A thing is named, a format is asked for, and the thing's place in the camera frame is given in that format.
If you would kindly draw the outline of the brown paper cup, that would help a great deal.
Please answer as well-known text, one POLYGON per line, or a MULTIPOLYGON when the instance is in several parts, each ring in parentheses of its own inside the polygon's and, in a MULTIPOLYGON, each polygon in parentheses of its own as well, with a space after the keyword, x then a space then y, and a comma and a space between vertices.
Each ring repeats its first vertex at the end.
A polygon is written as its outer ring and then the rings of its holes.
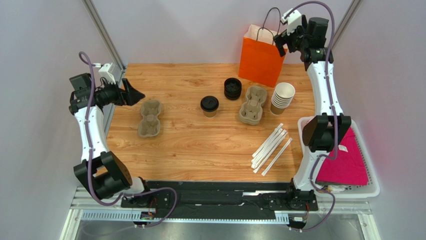
POLYGON ((209 118, 209 119, 214 118, 217 115, 217 110, 214 110, 214 111, 205 111, 205 110, 203 110, 202 112, 203 112, 203 115, 206 118, 209 118))

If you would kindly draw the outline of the black cup lid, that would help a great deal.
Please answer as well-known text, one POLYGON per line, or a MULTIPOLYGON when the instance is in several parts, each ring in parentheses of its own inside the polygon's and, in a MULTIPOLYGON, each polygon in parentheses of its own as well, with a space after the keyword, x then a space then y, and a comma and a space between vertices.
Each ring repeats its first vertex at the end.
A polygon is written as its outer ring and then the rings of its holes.
POLYGON ((219 107, 219 100, 212 95, 205 96, 200 101, 200 107, 205 112, 214 112, 219 107))

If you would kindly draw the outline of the orange paper bag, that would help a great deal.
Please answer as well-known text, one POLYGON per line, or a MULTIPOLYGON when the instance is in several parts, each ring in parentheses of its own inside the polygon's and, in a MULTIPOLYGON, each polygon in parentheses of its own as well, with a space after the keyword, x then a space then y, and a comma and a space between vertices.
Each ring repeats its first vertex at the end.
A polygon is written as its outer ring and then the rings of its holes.
POLYGON ((277 30, 272 30, 265 27, 267 19, 266 16, 261 26, 251 24, 243 35, 238 76, 273 88, 285 59, 280 56, 274 42, 282 23, 278 20, 277 30))

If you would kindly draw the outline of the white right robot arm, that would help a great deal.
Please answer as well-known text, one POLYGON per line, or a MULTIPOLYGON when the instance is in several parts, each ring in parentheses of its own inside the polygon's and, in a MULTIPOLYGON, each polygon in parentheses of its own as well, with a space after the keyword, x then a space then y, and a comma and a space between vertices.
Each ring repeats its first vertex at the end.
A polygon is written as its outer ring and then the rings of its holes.
POLYGON ((274 36, 273 40, 281 56, 284 46, 290 53, 299 51, 300 59, 312 84, 315 111, 312 119, 299 127, 304 146, 299 170, 291 179, 285 193, 285 204, 289 209, 308 207, 316 199, 315 185, 324 160, 335 160, 338 145, 349 130, 352 120, 344 115, 338 103, 333 79, 333 55, 326 46, 329 21, 322 17, 307 19, 296 10, 281 18, 287 29, 274 36))

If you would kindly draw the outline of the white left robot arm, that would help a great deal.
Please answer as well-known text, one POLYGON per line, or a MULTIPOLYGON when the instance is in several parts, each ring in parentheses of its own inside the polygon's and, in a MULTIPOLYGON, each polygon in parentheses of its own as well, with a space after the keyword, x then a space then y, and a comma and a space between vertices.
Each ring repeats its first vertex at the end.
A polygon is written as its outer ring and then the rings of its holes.
POLYGON ((81 141, 81 163, 73 172, 85 189, 96 199, 109 199, 115 194, 136 195, 147 190, 141 177, 132 177, 127 167, 108 148, 104 130, 103 107, 133 106, 145 95, 123 78, 124 88, 116 83, 93 85, 91 75, 83 73, 69 79, 74 91, 70 95, 69 111, 78 122, 81 141))

